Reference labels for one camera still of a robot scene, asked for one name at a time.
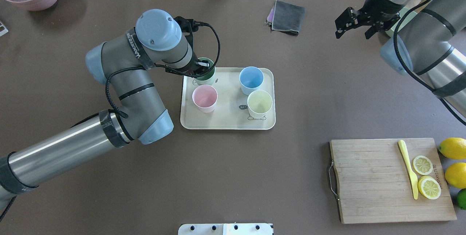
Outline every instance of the wooden cutting board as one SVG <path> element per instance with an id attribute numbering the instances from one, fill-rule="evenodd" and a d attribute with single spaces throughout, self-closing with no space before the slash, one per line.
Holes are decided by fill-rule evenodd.
<path id="1" fill-rule="evenodd" d="M 429 175 L 437 180 L 442 190 L 436 200 L 429 200 L 421 193 L 417 200 L 413 199 L 398 140 L 331 141 L 342 223 L 456 220 L 433 138 L 403 140 L 408 147 L 411 163 L 418 155 L 432 161 L 434 170 Z"/>

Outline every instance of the brown tabletop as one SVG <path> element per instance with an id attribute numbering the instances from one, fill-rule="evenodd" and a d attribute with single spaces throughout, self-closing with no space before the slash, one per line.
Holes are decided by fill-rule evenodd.
<path id="1" fill-rule="evenodd" d="M 59 0 L 28 12 L 0 1 L 0 154 L 21 150 L 109 108 L 86 69 L 93 47 L 160 8 L 210 23 L 219 67 L 266 67 L 276 124 L 266 131 L 188 130 L 179 121 L 182 77 L 151 76 L 175 125 L 134 141 L 17 198 L 0 234 L 177 234 L 182 223 L 273 223 L 275 234 L 463 234 L 458 220 L 344 225 L 328 188 L 332 139 L 464 137 L 465 128 L 421 85 L 379 56 L 384 34 L 335 38 L 334 20 L 364 0 L 282 0 L 307 9 L 297 37 L 264 24 L 275 0 Z M 214 58 L 208 28 L 198 56 Z M 453 44 L 466 52 L 462 32 Z"/>

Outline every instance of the blue cup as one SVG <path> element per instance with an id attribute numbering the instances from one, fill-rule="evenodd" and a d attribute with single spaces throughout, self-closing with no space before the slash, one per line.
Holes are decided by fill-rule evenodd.
<path id="1" fill-rule="evenodd" d="M 249 95 L 261 88 L 264 82 L 264 74 L 257 67 L 245 67 L 240 72 L 241 91 Z"/>

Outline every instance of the lemon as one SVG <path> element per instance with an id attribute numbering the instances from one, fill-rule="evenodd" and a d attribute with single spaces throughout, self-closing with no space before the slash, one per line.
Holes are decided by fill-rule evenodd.
<path id="1" fill-rule="evenodd" d="M 466 209 L 466 189 L 462 189 L 456 196 L 456 203 L 461 209 Z"/>
<path id="2" fill-rule="evenodd" d="M 418 181 L 418 189 L 421 194 L 429 200 L 440 197 L 442 190 L 438 182 L 431 176 L 423 176 Z"/>
<path id="3" fill-rule="evenodd" d="M 450 137 L 442 141 L 438 147 L 442 155 L 451 159 L 466 158 L 466 139 Z"/>
<path id="4" fill-rule="evenodd" d="M 466 188 L 466 163 L 458 162 L 445 171 L 445 179 L 455 188 Z"/>
<path id="5" fill-rule="evenodd" d="M 421 175 L 429 175 L 434 169 L 430 159 L 424 156 L 417 156 L 412 160 L 414 170 Z"/>

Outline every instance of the gray cloth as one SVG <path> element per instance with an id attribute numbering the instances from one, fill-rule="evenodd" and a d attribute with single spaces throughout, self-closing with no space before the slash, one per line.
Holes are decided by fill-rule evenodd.
<path id="1" fill-rule="evenodd" d="M 301 24 L 303 23 L 305 13 L 306 8 L 302 6 L 275 0 L 275 5 L 270 11 L 267 23 L 274 31 L 282 31 L 291 35 L 298 35 L 301 30 Z"/>

